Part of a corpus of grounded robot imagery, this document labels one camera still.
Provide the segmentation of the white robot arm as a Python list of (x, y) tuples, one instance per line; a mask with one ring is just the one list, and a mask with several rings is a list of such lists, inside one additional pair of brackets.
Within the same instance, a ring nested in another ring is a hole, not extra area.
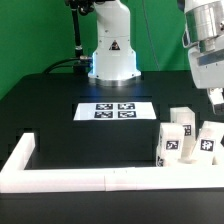
[[(194, 84), (207, 91), (213, 112), (224, 115), (224, 0), (177, 0), (185, 15), (182, 44)], [(130, 11), (120, 0), (93, 0), (98, 46), (89, 80), (121, 86), (140, 77), (130, 44)]]

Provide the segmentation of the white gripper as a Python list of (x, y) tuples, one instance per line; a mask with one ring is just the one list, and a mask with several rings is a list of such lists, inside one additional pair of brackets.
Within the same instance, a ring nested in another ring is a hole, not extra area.
[(215, 49), (201, 53), (197, 42), (191, 44), (188, 32), (182, 44), (188, 49), (188, 60), (195, 86), (207, 89), (216, 115), (224, 115), (224, 35), (213, 39)]

